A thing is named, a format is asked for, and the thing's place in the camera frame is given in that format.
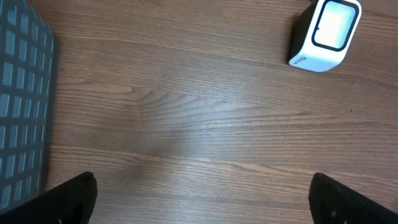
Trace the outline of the grey plastic mesh basket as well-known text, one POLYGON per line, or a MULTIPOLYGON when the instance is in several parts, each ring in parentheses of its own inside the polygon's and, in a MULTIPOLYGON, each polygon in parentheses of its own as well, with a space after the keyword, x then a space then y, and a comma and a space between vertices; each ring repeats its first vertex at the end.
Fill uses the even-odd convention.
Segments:
POLYGON ((59 43, 26 0, 1 0, 1 213, 44 192, 59 43))

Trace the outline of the white barcode scanner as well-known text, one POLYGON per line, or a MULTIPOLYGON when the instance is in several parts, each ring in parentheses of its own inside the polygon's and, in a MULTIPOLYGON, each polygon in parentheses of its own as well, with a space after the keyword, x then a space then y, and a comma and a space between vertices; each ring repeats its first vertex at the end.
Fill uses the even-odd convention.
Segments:
POLYGON ((361 14, 357 0, 312 2, 296 23, 289 65, 312 72, 326 72, 339 65, 361 14))

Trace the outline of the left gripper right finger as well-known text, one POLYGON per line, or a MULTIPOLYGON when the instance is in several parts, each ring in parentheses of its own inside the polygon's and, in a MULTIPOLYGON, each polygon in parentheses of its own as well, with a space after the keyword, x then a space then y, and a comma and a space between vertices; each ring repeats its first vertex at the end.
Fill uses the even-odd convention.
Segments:
POLYGON ((395 212, 320 172, 308 201, 314 224, 397 224, 395 212))

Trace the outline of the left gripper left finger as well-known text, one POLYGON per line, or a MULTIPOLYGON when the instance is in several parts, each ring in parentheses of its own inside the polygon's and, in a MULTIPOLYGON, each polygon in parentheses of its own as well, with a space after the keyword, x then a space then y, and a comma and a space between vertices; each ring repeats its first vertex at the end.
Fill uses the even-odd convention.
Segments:
POLYGON ((87 224, 98 195, 94 174, 84 172, 1 214, 1 224, 87 224))

